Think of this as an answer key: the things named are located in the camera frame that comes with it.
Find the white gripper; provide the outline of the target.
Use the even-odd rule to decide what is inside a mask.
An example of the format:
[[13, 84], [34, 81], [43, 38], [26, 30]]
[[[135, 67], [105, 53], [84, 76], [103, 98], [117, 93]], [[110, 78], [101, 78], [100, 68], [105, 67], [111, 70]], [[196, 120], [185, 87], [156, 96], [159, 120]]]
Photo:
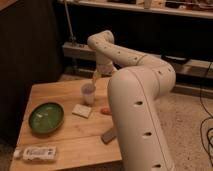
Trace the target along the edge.
[[96, 84], [97, 80], [101, 78], [101, 74], [114, 74], [117, 69], [111, 61], [97, 61], [96, 69], [92, 76], [92, 84]]

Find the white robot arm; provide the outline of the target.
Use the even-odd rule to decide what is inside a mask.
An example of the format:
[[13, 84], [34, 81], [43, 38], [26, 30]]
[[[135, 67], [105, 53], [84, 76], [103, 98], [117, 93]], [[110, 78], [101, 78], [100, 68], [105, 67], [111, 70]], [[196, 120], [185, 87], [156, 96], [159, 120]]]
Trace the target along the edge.
[[155, 100], [170, 92], [176, 73], [166, 61], [118, 46], [111, 31], [90, 36], [96, 72], [111, 76], [107, 95], [125, 171], [175, 171]]

